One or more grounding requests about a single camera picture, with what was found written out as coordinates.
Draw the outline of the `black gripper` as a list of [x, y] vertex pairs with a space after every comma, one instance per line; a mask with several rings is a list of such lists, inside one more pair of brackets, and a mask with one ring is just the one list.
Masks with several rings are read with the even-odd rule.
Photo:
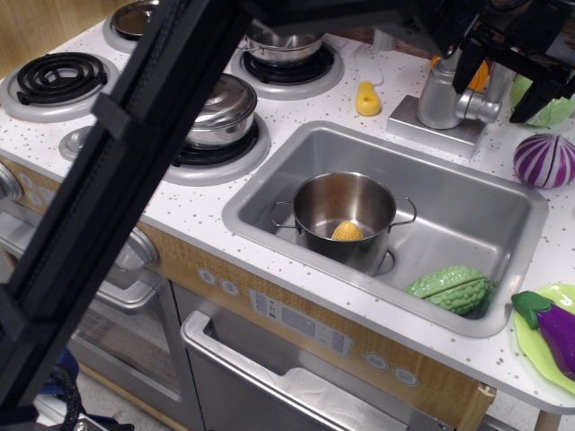
[[452, 82], [463, 93], [486, 58], [473, 35], [484, 28], [496, 43], [517, 48], [513, 70], [531, 81], [518, 99], [511, 123], [527, 123], [550, 102], [574, 94], [572, 1], [377, 1], [376, 28], [428, 54], [461, 49]]

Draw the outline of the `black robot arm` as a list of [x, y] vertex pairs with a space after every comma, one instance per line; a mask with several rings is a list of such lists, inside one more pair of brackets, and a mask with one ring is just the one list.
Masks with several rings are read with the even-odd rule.
[[[466, 40], [482, 1], [170, 1], [129, 60], [118, 84], [98, 97], [87, 147], [70, 168], [9, 282], [2, 287], [1, 400], [5, 409], [31, 405], [56, 357], [138, 221], [175, 222], [159, 211], [161, 178], [175, 157], [208, 89], [224, 70], [252, 19], [279, 32], [332, 31], [346, 26], [416, 25], [415, 40], [447, 54]], [[570, 415], [574, 397], [513, 356], [509, 329], [482, 327], [478, 336], [461, 318], [393, 291], [382, 297], [345, 284], [333, 270], [266, 267], [268, 254], [252, 246], [232, 253], [234, 236], [223, 226], [193, 229], [185, 260], [221, 260], [223, 269], [254, 277], [314, 317], [340, 324], [356, 342], [371, 342], [419, 378], [420, 389], [391, 383], [353, 354], [322, 357], [415, 409], [444, 419], [471, 410], [480, 384], [520, 398], [546, 413]]]

